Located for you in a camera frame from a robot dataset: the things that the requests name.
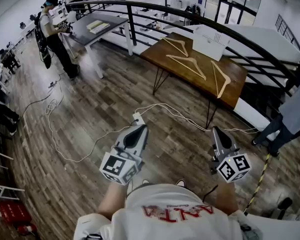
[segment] yellow and black pole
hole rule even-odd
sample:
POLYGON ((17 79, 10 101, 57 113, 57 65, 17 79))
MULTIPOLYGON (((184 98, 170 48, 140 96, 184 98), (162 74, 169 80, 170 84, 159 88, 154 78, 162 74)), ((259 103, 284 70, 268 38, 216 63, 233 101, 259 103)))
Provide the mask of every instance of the yellow and black pole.
POLYGON ((266 171, 266 169, 267 169, 267 167, 268 167, 269 158, 270 158, 270 154, 268 154, 268 155, 266 156, 265 164, 264 164, 264 167, 263 167, 263 170, 262 170, 262 174, 261 174, 260 179, 259 179, 259 182, 258 182, 258 186, 256 187, 256 189, 255 189, 255 191, 254 191, 254 193, 253 193, 253 195, 252 195, 252 197, 251 197, 250 202, 248 203, 248 205, 246 206, 246 208, 245 208, 244 211, 243 211, 245 215, 248 214, 248 213, 247 213, 247 209, 248 209, 248 208, 250 207, 250 205, 253 203, 253 201, 254 201, 254 199, 255 199, 255 197, 256 197, 256 194, 258 193, 258 191, 259 191, 259 189, 260 189, 261 182, 263 181, 264 176, 265 176, 265 171, 266 171))

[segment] gray desk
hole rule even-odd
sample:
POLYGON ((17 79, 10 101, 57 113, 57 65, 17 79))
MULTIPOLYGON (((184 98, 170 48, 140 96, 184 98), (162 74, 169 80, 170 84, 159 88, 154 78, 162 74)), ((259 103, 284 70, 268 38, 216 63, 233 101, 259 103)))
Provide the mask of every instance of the gray desk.
POLYGON ((112 32, 117 28, 124 26, 125 38, 126 38, 129 55, 133 54, 132 44, 131 44, 130 34, 129 34, 128 19, 126 18, 114 17, 114 16, 109 16, 104 14, 101 15, 89 14, 79 19, 75 23, 73 23, 72 26, 73 26, 72 34, 70 35, 64 34, 67 45, 71 50, 71 46, 69 44, 68 38, 83 45, 92 61, 92 65, 96 66, 95 70, 100 78, 103 78, 103 74, 101 69, 97 66, 99 62, 96 58, 96 55, 93 53, 91 49, 91 45, 93 45, 95 42, 101 39, 104 35, 108 34, 109 32, 112 32), (104 23, 108 23, 110 24, 110 26, 104 28, 97 34, 93 34, 87 29, 87 25, 89 25, 90 23, 96 20, 103 21, 104 23))

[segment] papers on desk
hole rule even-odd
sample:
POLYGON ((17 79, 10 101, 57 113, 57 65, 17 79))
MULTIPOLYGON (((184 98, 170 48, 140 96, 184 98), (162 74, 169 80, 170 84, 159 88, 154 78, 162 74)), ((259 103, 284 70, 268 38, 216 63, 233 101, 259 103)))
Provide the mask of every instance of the papers on desk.
POLYGON ((101 20, 96 20, 87 25, 86 28, 90 30, 91 33, 96 34, 109 26, 110 24, 108 23, 103 23, 101 20))

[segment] black backpack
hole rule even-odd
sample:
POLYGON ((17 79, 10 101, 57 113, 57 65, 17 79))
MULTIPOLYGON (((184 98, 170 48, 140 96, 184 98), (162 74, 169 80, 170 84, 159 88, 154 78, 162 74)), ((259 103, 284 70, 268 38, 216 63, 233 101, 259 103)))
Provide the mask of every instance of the black backpack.
POLYGON ((38 45, 38 48, 39 48, 39 51, 40 51, 40 54, 41 54, 40 59, 41 59, 41 56, 42 56, 41 61, 44 62, 45 67, 47 69, 49 69, 50 66, 51 66, 51 56, 50 56, 50 53, 49 53, 49 50, 48 50, 47 39, 44 36, 44 33, 42 32, 41 27, 40 27, 40 21, 41 21, 42 17, 41 17, 41 12, 38 13, 37 17, 35 17, 35 20, 34 20, 34 25, 35 25, 34 34, 35 34, 36 43, 38 45))

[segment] white cable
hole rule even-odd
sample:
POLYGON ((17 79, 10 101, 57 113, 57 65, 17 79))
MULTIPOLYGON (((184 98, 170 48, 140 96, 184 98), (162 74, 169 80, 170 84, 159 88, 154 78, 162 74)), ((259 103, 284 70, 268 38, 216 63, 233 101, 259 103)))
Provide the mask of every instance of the white cable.
MULTIPOLYGON (((174 117, 182 118, 182 119, 188 121, 191 125, 197 127, 198 129, 200 129, 200 130, 203 131, 203 132, 211 132, 211 130, 205 129, 205 128, 201 127, 200 125, 196 124, 192 119, 186 118, 186 117, 185 117, 183 114, 181 114, 178 110, 176 110, 175 108, 173 108, 172 106, 170 106, 170 105, 168 105, 168 104, 166 104, 166 103, 156 103, 156 104, 151 104, 151 105, 146 106, 146 107, 139 107, 139 108, 137 108, 137 109, 134 111, 134 113, 136 113, 138 110, 144 110, 144 109, 146 109, 145 111, 143 111, 143 112, 140 114, 140 116, 142 116, 144 113, 146 113, 147 111, 151 110, 151 109, 154 108, 155 106, 160 106, 160 107, 166 109, 166 110, 167 110, 171 115, 173 115, 174 117), (169 110, 169 108, 167 108, 166 106, 169 107, 170 109, 176 111, 178 114, 172 113, 172 112, 169 110)), ((250 128, 250 129, 237 129, 237 128, 233 128, 233 129, 225 129, 225 130, 226 130, 227 132, 240 131, 240 132, 243 132, 243 133, 245 133, 245 134, 255 134, 255 133, 259 132, 259 131, 257 130, 257 128, 250 128)))
POLYGON ((72 161, 72 162, 75 162, 75 163, 80 163, 81 161, 83 161, 84 159, 86 159, 87 157, 89 157, 91 154, 92 154, 92 152, 94 151, 94 149, 95 149, 95 146, 96 146, 96 144, 97 144, 97 142, 99 141, 99 140, 101 140, 102 138, 104 138, 104 137, 106 137, 108 134, 111 134, 111 133, 119 133, 119 132, 121 132, 123 129, 125 129, 125 128, 130 128, 130 126, 125 126, 125 127, 123 127, 122 129, 120 129, 120 130, 114 130, 114 131, 109 131, 109 132, 107 132, 105 135, 103 135, 102 137, 100 137, 100 138, 98 138, 98 139, 96 139, 96 141, 94 142, 94 144, 93 144, 93 147, 92 147, 92 149, 91 149, 91 151, 90 151, 90 153, 88 153, 85 157, 83 157, 83 158, 81 158, 80 160, 78 160, 78 161, 76 161, 76 160, 73 160, 73 159, 70 159, 70 158, 66 158, 65 156, 64 156, 64 154, 62 154, 59 150, 58 150, 58 146, 57 146, 57 143, 56 143, 56 140, 55 140, 55 134, 54 134, 54 131, 52 130, 52 128, 51 128, 51 124, 50 124, 50 115, 51 115, 51 113, 61 104, 61 102, 63 101, 63 99, 64 99, 64 94, 62 94, 62 98, 61 98, 61 100, 60 100, 60 102, 58 103, 58 101, 54 98, 53 100, 51 100, 51 102, 46 106, 46 108, 45 108, 45 114, 46 115, 48 115, 48 123, 49 123, 49 128, 50 128, 50 131, 51 131, 51 133, 52 133, 52 140, 53 140, 53 143, 54 143, 54 147, 55 147, 55 150, 65 159, 65 160, 67 160, 67 161, 72 161))

